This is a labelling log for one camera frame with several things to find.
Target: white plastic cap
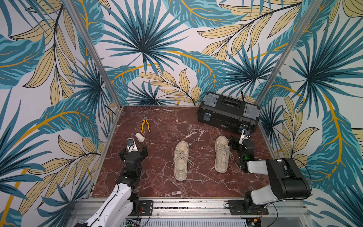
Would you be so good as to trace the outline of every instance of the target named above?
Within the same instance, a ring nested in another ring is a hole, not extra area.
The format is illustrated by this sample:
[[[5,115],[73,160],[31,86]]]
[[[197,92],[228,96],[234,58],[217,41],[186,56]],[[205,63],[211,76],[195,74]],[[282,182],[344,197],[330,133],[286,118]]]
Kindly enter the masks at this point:
[[[143,137],[140,133],[136,133],[135,136],[140,143],[142,143],[145,140],[145,137]]]

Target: floor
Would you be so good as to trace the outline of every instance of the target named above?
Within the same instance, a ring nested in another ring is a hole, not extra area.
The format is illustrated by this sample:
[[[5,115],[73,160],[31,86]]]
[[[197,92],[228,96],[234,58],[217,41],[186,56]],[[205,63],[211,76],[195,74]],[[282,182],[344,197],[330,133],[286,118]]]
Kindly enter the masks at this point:
[[[109,196],[115,186],[123,162],[118,153],[126,139],[140,132],[143,117],[147,114],[151,132],[143,133],[149,156],[142,162],[143,175],[136,192],[141,197],[240,197],[247,191],[269,184],[266,175],[247,174],[229,160],[227,172],[214,169],[215,140],[231,133],[199,123],[196,107],[124,107],[112,142],[101,168],[93,196]],[[255,158],[270,159],[268,148],[258,129],[252,134]],[[174,178],[173,152],[179,141],[189,143],[195,165],[188,164],[188,177],[180,182]]]

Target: yellow pliers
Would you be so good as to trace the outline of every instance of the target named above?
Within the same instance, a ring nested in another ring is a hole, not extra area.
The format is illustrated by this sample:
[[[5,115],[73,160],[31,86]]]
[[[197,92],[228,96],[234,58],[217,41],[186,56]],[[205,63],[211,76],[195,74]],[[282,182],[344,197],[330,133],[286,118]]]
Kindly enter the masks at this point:
[[[144,121],[142,122],[142,126],[141,126],[141,133],[144,131],[144,124],[145,122],[147,123],[147,127],[149,129],[149,132],[150,132],[150,124],[149,124],[149,120],[147,119],[147,116],[145,114],[145,117],[144,117]]]

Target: white sneaker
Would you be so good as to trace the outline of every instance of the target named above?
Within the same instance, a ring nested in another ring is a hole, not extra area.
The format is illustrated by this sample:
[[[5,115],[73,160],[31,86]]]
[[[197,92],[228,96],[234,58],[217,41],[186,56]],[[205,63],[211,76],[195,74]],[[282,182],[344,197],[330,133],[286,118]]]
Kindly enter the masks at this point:
[[[214,168],[220,172],[225,173],[228,169],[228,159],[234,160],[233,154],[228,146],[228,139],[225,136],[220,136],[216,139],[216,161]]]
[[[174,176],[178,181],[183,181],[188,175],[188,162],[193,166],[194,162],[190,160],[193,157],[189,156],[189,145],[187,142],[180,142],[175,147],[174,151]]]

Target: tropical leaf wallpaper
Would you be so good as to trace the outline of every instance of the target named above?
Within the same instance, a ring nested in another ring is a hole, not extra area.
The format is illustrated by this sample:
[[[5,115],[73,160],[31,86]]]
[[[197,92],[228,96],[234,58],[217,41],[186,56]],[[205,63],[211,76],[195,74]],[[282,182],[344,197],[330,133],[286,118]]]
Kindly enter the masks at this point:
[[[123,105],[194,106],[207,92],[254,102],[310,1],[103,0],[89,33]]]
[[[96,44],[101,5],[76,5]],[[119,110],[62,1],[0,7],[0,226],[64,226]]]
[[[276,156],[311,173],[318,227],[363,226],[362,16],[362,1],[323,1],[261,104]]]

